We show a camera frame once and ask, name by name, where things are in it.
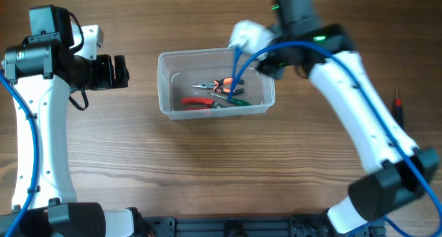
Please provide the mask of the clear plastic container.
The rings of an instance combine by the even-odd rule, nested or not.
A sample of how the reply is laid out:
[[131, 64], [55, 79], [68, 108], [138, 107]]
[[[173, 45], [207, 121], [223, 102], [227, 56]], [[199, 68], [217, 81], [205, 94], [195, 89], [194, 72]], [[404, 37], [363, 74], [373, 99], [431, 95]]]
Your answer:
[[[205, 50], [185, 50], [162, 53], [158, 59], [158, 97], [160, 110], [171, 120], [189, 120], [209, 117], [229, 117], [266, 112], [276, 101], [274, 79], [255, 70], [256, 61], [242, 74], [244, 84], [237, 89], [244, 93], [236, 95], [250, 103], [248, 106], [235, 106], [225, 100], [225, 95], [215, 94], [207, 88], [197, 88], [200, 83], [232, 75], [234, 50], [214, 48]], [[184, 105], [186, 97], [213, 99], [222, 108], [208, 109], [203, 105]]]

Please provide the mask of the green handled screwdriver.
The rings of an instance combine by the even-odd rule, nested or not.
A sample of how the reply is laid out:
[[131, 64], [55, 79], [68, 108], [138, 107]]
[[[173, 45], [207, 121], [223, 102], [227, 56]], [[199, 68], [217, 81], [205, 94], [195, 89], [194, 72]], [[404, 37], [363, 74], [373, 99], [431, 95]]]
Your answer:
[[216, 93], [211, 93], [211, 92], [209, 92], [209, 94], [212, 96], [215, 96], [215, 97], [220, 97], [222, 99], [225, 99], [228, 103], [233, 104], [235, 106], [250, 106], [251, 105], [249, 102], [242, 100], [242, 99], [236, 99], [236, 98], [228, 99], [226, 96], [218, 95]]

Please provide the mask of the orange black needle-nose pliers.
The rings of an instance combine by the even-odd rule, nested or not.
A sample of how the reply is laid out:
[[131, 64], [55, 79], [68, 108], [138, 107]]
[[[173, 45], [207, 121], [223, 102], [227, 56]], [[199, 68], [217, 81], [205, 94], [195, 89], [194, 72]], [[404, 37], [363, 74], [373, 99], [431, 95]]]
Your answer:
[[212, 90], [213, 92], [219, 93], [222, 95], [228, 95], [230, 92], [232, 92], [233, 95], [240, 95], [240, 94], [244, 93], [243, 88], [235, 88], [232, 90], [231, 88], [224, 87], [224, 85], [231, 85], [232, 83], [233, 83], [233, 78], [228, 77], [228, 78], [224, 78], [224, 79], [214, 80], [213, 82], [203, 82], [203, 83], [199, 83], [199, 84], [192, 84], [192, 85], [190, 85], [190, 87]]

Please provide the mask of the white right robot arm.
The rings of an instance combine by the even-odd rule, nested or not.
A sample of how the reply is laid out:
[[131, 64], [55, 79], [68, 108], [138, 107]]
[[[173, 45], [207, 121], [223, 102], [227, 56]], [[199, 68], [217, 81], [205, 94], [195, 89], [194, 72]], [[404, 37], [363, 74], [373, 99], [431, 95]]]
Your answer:
[[419, 148], [391, 116], [344, 28], [324, 25], [311, 0], [273, 0], [272, 8], [277, 23], [262, 49], [260, 71], [278, 77], [285, 66], [301, 67], [349, 133], [366, 172], [326, 211], [329, 229], [350, 234], [424, 195], [440, 209], [430, 186], [436, 151]]

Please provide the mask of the red handled cutter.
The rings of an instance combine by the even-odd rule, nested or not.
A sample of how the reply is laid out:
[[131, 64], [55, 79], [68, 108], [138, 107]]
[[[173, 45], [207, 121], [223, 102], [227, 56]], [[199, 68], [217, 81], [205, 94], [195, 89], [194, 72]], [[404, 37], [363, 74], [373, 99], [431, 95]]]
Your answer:
[[185, 97], [181, 99], [185, 111], [226, 108], [225, 105], [208, 97]]

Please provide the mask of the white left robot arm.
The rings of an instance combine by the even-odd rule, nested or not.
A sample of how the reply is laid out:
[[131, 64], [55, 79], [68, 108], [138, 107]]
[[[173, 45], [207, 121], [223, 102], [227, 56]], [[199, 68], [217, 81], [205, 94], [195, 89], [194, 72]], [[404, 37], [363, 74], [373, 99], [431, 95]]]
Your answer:
[[17, 117], [18, 170], [12, 213], [2, 236], [136, 236], [144, 226], [135, 209], [106, 211], [79, 202], [68, 165], [66, 112], [75, 91], [124, 88], [122, 56], [99, 55], [99, 26], [34, 28], [7, 49], [1, 83]]

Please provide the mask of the red black screwdriver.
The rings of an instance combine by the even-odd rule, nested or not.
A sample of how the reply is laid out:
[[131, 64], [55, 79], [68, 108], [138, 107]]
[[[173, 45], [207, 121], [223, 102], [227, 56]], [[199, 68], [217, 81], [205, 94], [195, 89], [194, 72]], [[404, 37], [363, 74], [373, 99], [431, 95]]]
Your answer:
[[402, 101], [400, 98], [399, 87], [397, 86], [395, 89], [395, 101], [394, 101], [394, 118], [397, 124], [403, 128], [404, 127], [404, 119], [403, 119], [403, 107]]

